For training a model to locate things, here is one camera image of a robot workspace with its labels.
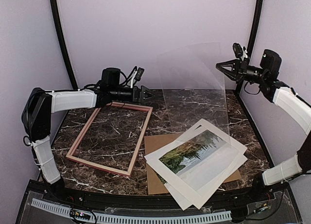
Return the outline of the clear acrylic sheet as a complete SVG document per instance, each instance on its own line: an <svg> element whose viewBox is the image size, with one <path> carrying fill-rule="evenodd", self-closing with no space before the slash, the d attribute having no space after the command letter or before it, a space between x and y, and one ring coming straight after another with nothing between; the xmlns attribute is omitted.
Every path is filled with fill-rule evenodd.
<svg viewBox="0 0 311 224"><path fill-rule="evenodd" d="M221 58L216 42L184 46L156 58L170 127L185 132L205 119L229 133L224 75L215 68Z"/></svg>

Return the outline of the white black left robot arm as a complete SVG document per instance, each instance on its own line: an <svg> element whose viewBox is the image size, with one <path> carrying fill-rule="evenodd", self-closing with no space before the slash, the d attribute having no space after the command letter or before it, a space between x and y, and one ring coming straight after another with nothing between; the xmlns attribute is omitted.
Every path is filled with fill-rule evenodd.
<svg viewBox="0 0 311 224"><path fill-rule="evenodd" d="M50 141L51 115L71 109L100 108L107 104L121 102L144 104L155 97L145 86L136 84L141 80L143 68L134 67L123 82L123 72L119 68L106 68L96 84L89 84L77 90L32 90L21 114L26 136L24 144L33 151L36 165L41 169L43 178L51 184L49 194L57 202L63 203L69 198L68 191L57 184L62 180L57 169Z"/></svg>

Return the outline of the light wooden picture frame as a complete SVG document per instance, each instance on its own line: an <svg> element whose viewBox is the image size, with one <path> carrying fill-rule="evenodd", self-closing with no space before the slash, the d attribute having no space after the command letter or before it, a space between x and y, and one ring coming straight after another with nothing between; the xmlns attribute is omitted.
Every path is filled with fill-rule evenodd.
<svg viewBox="0 0 311 224"><path fill-rule="evenodd" d="M119 102L94 109L67 159L130 177L152 110L151 106Z"/></svg>

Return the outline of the white mat board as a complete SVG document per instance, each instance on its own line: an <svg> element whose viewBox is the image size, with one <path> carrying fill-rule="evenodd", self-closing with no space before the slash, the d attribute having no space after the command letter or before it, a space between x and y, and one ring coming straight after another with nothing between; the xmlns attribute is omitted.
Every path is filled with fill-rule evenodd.
<svg viewBox="0 0 311 224"><path fill-rule="evenodd" d="M145 156L170 195L185 210L200 209L247 158L247 147L205 119Z"/></svg>

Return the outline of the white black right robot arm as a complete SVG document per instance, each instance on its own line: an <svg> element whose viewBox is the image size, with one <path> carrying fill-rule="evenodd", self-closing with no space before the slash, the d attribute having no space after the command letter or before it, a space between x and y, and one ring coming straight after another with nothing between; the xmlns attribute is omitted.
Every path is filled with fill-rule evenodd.
<svg viewBox="0 0 311 224"><path fill-rule="evenodd" d="M233 51L236 58L217 63L216 69L236 83L257 84L264 97L284 110L307 136L293 157L256 176L254 186L248 190L248 198L257 202L266 195L268 186L311 173L311 106L292 87L278 80L282 59L276 52L265 49L260 67L255 67L249 65L246 49L235 43Z"/></svg>

